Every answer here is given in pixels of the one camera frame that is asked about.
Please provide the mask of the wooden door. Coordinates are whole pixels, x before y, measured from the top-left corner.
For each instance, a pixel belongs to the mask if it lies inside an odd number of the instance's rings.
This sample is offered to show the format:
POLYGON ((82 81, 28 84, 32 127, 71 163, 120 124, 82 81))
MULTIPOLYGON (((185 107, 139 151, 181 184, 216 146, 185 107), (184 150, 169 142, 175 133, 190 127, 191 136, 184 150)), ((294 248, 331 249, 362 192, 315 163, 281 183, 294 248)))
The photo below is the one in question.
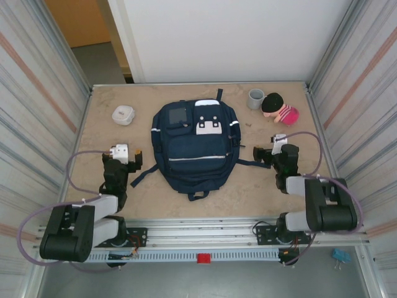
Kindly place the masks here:
POLYGON ((97 0, 44 0, 71 48, 110 42, 97 0))

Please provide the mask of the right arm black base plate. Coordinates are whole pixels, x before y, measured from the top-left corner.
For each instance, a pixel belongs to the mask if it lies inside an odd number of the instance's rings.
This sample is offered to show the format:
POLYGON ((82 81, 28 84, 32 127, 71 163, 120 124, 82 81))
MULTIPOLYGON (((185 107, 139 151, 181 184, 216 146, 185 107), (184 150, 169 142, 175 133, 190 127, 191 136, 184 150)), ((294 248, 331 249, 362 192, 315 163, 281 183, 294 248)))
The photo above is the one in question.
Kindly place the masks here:
POLYGON ((256 226, 255 234, 258 245, 301 245, 311 241, 305 232, 292 232, 276 225, 256 226))

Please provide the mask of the blue binder clip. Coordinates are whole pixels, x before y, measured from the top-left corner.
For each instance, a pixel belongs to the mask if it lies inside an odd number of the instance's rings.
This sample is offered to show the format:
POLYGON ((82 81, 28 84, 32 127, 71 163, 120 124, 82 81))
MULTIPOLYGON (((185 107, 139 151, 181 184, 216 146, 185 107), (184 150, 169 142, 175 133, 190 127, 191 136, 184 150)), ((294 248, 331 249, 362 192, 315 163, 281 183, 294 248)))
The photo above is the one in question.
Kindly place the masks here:
POLYGON ((332 258, 336 260, 335 269, 341 270, 342 264, 347 264, 351 262, 351 256, 348 252, 335 248, 332 251, 332 258))

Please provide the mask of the small white lidded container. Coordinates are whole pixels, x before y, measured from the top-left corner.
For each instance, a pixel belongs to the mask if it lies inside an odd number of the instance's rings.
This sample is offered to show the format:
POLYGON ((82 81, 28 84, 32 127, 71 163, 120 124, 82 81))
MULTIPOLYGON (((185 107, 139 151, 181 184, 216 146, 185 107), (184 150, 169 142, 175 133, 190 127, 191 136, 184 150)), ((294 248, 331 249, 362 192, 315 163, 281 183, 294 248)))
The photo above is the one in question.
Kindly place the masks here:
POLYGON ((131 106, 118 106, 112 113, 112 120, 122 126, 130 125, 135 117, 135 110, 131 106))

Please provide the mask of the grey cup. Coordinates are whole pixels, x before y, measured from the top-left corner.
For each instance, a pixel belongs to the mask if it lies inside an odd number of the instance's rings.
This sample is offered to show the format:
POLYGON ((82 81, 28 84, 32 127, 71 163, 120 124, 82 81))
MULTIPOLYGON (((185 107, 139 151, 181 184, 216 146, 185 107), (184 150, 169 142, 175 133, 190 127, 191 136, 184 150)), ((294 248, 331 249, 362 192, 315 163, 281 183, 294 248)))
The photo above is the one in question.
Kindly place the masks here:
POLYGON ((265 98, 265 94, 260 89, 252 89, 248 93, 247 106, 252 110, 261 108, 261 104, 265 98))

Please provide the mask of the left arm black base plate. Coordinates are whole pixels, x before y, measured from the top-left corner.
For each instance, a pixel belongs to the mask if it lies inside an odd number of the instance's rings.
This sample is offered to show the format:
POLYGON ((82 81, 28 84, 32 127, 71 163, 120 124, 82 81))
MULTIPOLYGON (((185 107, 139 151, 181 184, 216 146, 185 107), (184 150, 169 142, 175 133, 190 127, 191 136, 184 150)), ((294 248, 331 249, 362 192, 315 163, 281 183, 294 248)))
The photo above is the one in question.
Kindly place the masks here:
POLYGON ((127 228, 126 240, 121 244, 107 240, 97 245, 96 248, 141 248, 146 246, 148 239, 147 228, 127 228))

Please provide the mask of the navy blue backpack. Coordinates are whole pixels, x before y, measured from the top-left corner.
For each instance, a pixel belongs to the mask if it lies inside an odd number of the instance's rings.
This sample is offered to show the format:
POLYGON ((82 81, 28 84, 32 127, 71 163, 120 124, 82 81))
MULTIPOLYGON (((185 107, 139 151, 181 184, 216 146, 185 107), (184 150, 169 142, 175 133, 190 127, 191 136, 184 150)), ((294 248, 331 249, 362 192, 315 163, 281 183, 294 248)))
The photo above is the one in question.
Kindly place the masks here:
POLYGON ((236 164, 271 167, 239 157, 239 121, 222 95, 219 89, 216 98, 176 101, 161 108, 151 128, 156 164, 133 180, 132 187, 160 171, 173 190, 196 201, 221 188, 236 164))

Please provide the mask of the aluminium frame post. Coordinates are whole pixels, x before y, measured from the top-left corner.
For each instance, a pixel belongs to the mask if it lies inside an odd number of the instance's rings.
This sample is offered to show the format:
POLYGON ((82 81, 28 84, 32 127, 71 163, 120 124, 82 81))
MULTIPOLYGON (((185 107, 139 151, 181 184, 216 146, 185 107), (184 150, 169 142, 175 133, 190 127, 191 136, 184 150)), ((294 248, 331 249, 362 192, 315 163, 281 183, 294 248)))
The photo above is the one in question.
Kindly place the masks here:
POLYGON ((80 64, 78 63, 71 47, 61 32, 58 24, 53 18, 49 8, 44 0, 26 0, 29 8, 37 16, 39 24, 43 27, 44 32, 50 39, 52 45, 55 46, 56 52, 60 55, 62 62, 70 72, 71 76, 79 86, 80 90, 90 95, 92 86, 89 83, 86 75, 83 72, 80 64))
POLYGON ((350 27, 357 22, 362 9, 368 4, 370 0, 351 0, 346 13, 344 14, 341 23, 338 25, 335 34, 333 35, 322 59, 320 60, 316 71, 314 72, 310 81, 306 83, 306 88, 309 93, 312 93, 324 78, 336 54, 342 47, 344 40, 350 32, 350 27))

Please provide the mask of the aluminium mounting rail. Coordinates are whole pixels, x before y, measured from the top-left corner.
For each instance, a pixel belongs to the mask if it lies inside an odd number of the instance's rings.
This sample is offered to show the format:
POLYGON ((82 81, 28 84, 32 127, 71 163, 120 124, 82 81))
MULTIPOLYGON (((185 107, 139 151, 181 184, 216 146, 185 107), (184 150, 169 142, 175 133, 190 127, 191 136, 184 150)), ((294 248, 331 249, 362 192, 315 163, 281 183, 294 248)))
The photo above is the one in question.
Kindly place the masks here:
MULTIPOLYGON (((127 227, 148 229, 145 250, 208 250, 256 248, 257 238, 252 227, 258 221, 275 223, 275 217, 207 217, 187 219, 126 220, 127 227)), ((339 235, 318 233, 311 248, 337 246, 369 246, 364 232, 339 235)), ((288 245, 265 245, 259 248, 288 248, 288 245)))

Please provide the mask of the pink plush doll black hair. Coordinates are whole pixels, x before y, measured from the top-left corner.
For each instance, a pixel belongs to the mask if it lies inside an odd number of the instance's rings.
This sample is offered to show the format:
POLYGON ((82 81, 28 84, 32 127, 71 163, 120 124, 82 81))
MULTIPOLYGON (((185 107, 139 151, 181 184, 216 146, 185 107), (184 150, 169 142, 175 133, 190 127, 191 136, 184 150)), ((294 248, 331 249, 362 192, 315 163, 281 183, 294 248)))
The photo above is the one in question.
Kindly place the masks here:
POLYGON ((298 109, 286 104, 279 93, 266 95, 261 104, 261 111, 264 117, 273 118, 274 123, 280 122, 287 126, 295 124, 300 117, 298 109))

